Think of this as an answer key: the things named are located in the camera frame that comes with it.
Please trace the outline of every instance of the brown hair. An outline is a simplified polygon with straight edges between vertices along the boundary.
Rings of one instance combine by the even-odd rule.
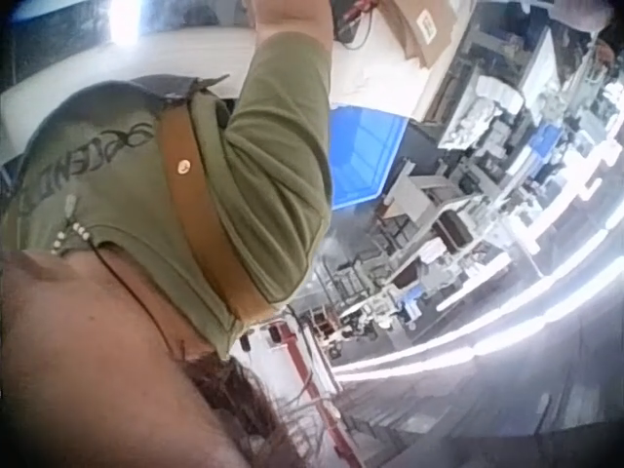
[[[309,466],[306,457],[310,448],[294,442],[300,429],[293,429],[280,418],[257,377],[238,360],[224,362],[210,354],[184,363],[183,368],[253,468]]]

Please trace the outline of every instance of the cardboard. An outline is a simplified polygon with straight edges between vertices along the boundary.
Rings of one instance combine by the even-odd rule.
[[[378,9],[406,59],[431,68],[451,43],[457,16],[449,0],[380,0]]]

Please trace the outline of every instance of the blue plastic tray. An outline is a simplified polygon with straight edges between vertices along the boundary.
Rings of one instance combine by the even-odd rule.
[[[407,125],[407,118],[378,110],[340,107],[331,112],[334,210],[380,195]]]

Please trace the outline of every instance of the strap rivet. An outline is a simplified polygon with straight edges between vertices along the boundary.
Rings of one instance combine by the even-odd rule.
[[[177,173],[181,176],[188,174],[191,170],[191,162],[188,159],[182,159],[177,163]]]

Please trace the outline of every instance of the brown strap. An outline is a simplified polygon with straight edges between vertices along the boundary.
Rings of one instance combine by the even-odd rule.
[[[159,140],[175,211],[204,278],[241,322],[250,325],[268,318],[274,308],[255,286],[220,222],[185,105],[163,113]]]

